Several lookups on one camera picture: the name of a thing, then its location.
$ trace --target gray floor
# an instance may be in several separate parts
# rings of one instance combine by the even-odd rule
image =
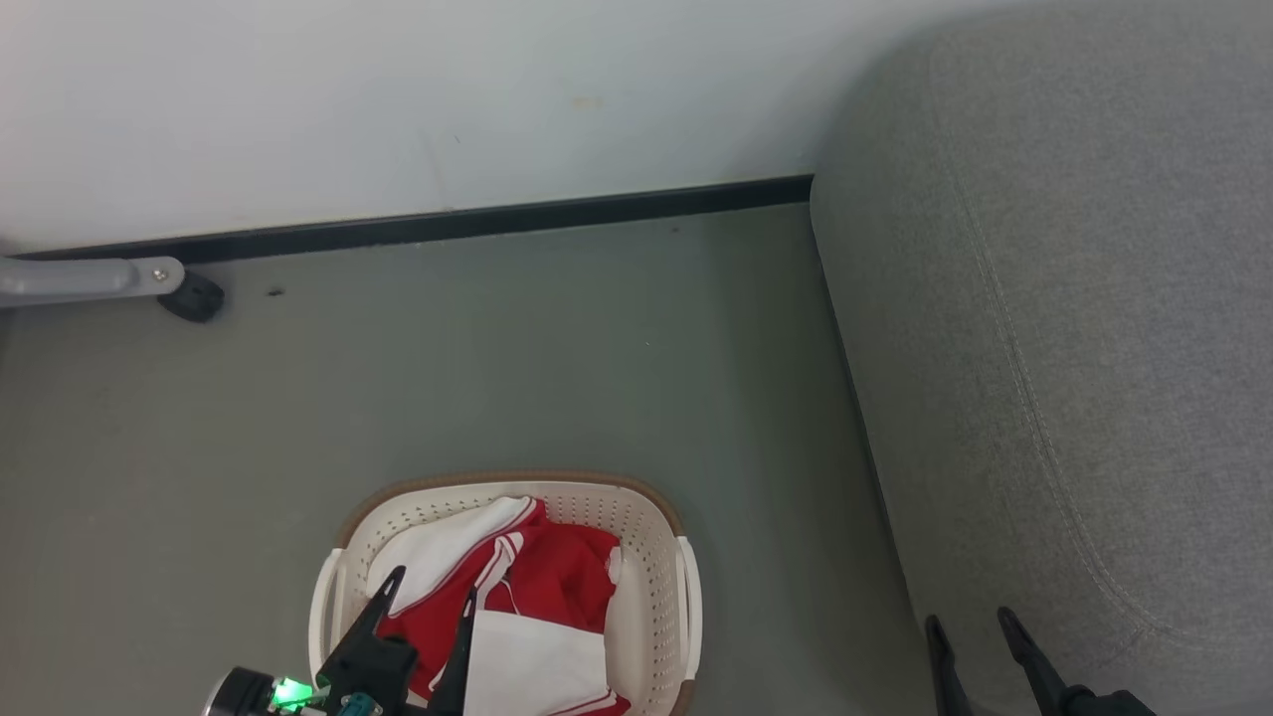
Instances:
[[[932,712],[806,206],[204,273],[229,293],[207,326],[149,299],[0,319],[8,711],[193,713],[234,664],[304,677],[355,503],[533,466],[681,508],[694,713]]]

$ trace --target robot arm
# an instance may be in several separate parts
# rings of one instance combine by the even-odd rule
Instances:
[[[999,628],[1008,641],[1012,659],[1026,671],[1039,713],[1043,716],[1153,716],[1153,711],[1125,691],[1096,696],[1085,685],[1066,685],[1060,674],[1044,656],[1030,632],[1007,606],[998,612]],[[937,615],[924,622],[928,636],[928,660],[933,670],[937,694],[937,716],[973,716],[964,685],[955,673],[955,650],[951,648]]]
[[[406,567],[393,569],[318,670],[317,688],[236,666],[213,689],[202,716],[461,716],[472,643],[474,599],[428,708],[406,702],[415,647],[376,636]]]

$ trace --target gray fabric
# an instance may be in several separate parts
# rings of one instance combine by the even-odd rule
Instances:
[[[855,93],[813,222],[917,617],[1158,713],[1273,711],[1273,4],[1044,5]]]

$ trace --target red and white garment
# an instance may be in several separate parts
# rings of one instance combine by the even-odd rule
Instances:
[[[602,637],[621,564],[614,535],[550,522],[538,499],[502,497],[398,533],[372,561],[368,584],[398,564],[406,575],[379,633],[419,651],[415,693],[432,698],[476,589],[465,716],[628,711],[606,683]]]

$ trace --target basket handle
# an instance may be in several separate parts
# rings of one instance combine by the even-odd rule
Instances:
[[[699,561],[689,538],[676,538],[681,543],[681,554],[676,561],[681,584],[681,654],[685,655],[685,679],[690,680],[699,673],[699,657],[703,654],[703,582],[699,578]]]
[[[327,620],[327,605],[331,604],[331,587],[336,582],[336,568],[340,567],[340,557],[344,549],[331,550],[327,559],[318,571],[318,584],[314,586],[314,598],[309,603],[309,671],[314,683],[318,679],[318,669],[327,659],[327,648],[323,645],[323,626]]]

